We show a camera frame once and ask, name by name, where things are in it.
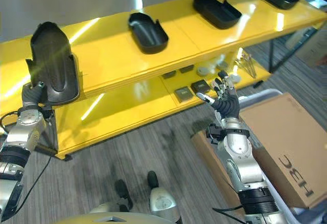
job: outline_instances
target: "cardboard box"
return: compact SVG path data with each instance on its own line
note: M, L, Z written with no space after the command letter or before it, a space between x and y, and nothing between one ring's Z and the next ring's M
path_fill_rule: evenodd
M253 155L289 207L327 198L327 132L288 93L241 111L264 146Z
M286 42L292 49L310 28L299 30ZM327 64L327 23L325 23L296 53L309 67Z
M231 181L229 179L229 176L225 171L224 166L218 159L214 147L207 140L205 132L198 132L191 138L191 141L193 142L196 150L198 151L198 154L206 163L212 178L214 179L219 190L221 190L221 193L229 207L241 205L238 195L231 188ZM237 212L241 214L243 213L243 210L239 209L237 210Z

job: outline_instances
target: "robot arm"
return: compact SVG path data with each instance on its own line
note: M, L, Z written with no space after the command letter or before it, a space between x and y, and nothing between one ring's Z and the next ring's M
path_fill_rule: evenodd
M226 72L218 73L215 79L218 99L197 93L222 117L221 126L210 125L207 137L217 144L217 153L225 167L245 211L245 220L250 224L287 223L278 210L263 178L261 169L252 155L248 140L249 132L239 122L240 105L233 83Z
M38 106L44 84L23 86L23 107L18 110L16 125L0 149L0 222L12 217L17 209L23 185L24 167L46 123Z

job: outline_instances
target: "yellow shelf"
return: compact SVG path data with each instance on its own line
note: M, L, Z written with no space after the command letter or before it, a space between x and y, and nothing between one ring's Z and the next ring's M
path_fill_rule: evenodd
M130 12L63 27L78 60L79 101L327 19L327 14L303 0L290 10L264 0L228 1L243 16L227 30L203 19L192 0L145 7L143 12L158 18L170 37L168 47L154 55L143 54L132 39L127 26ZM21 106L21 86L29 79L25 58L31 58L30 38L0 44L0 115Z
M242 80L236 85L237 88L269 78L270 73L257 62L253 63L257 78L253 79L239 69ZM211 69L212 73L204 78L211 84L219 70L215 68L214 61L209 60L195 64L194 69L186 73L177 70L176 76L169 79L151 78L57 108L57 157L64 158L66 154L86 146L200 104L202 101L195 95L191 100L179 103L174 94L174 90L183 86L190 88L191 83L203 79L196 74L198 66ZM209 95L217 96L212 90Z

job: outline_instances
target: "lower shelf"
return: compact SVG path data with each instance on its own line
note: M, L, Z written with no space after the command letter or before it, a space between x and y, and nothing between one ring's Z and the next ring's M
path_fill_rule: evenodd
M199 66L208 67L211 73L203 78L198 76ZM236 88L269 78L270 73L255 61L254 67L255 79L238 70L242 80ZM66 154L202 103L195 94L192 99L180 103L174 90L184 86L191 90L190 85L201 79L210 85L218 71L212 61L200 62L192 71L181 73L177 70L177 74L168 79L152 78L57 108L57 157L64 158ZM213 90L208 94L216 96Z

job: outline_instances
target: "cable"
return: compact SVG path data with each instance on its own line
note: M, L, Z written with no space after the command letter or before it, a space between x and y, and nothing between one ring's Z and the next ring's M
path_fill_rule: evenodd
M233 207L233 208L228 208L228 209L217 209L217 208L213 208L214 211L217 211L217 212L226 212L226 211L232 211L232 210L238 210L238 209L241 209L243 206L240 205L240 206L237 206L237 207Z
M7 116L9 116L9 115L13 115L13 114L17 114L17 111L12 111L12 112L9 112L9 113L6 113L4 116L2 116L1 118L0 118L0 127L8 134L9 133L9 131L5 128L5 126L2 124L2 120L5 118L5 117L7 117Z
M23 207L23 205L25 204L27 198L29 197L30 193L32 192L33 188L35 187L37 181L40 179L40 177L42 176L43 172L45 171L45 169L46 169L47 166L49 165L49 163L50 163L50 161L51 161L51 158L52 158L52 156L49 157L49 160L48 160L48 162L46 163L45 167L43 168L43 170L41 171L41 173L39 174L39 176L36 178L36 180L35 180L35 182L33 183L32 187L30 188L30 190L29 190L28 193L26 194L26 196L25 196L25 198L24 198L22 204L21 204L21 205L19 206L19 208L16 210L16 212L15 212L14 215L16 215L16 214L20 211L20 209Z
M218 212L219 214L225 215L225 216L227 216L227 217L229 217L229 218L231 218L231 219L233 219L233 220L236 220L236 221L238 221L239 223L247 224L246 222L244 222L244 221L242 221L242 220L240 220L240 219L237 219L236 217L234 217L234 216L232 216L232 215L229 215L229 214L227 214L227 213L225 213L225 212L223 212L223 211L219 211L219 210L216 209L216 208L213 208L213 210L216 211L216 212Z

